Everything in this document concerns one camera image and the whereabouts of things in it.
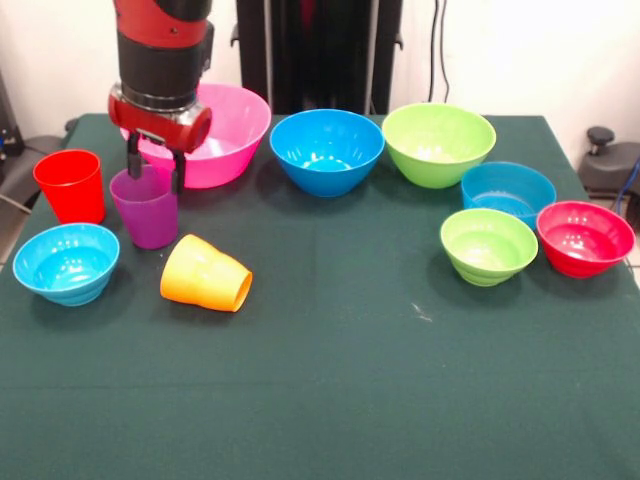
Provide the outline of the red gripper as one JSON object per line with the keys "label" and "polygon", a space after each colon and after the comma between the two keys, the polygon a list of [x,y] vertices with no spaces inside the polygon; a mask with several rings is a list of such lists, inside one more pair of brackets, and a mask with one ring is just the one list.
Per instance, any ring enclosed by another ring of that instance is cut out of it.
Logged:
{"label": "red gripper", "polygon": [[186,172],[184,152],[192,153],[204,143],[212,123],[211,109],[195,103],[182,112],[153,112],[137,107],[121,94],[112,92],[108,98],[108,113],[116,126],[130,132],[127,138],[128,175],[139,179],[142,174],[138,148],[141,134],[173,150],[172,193],[181,194]]}

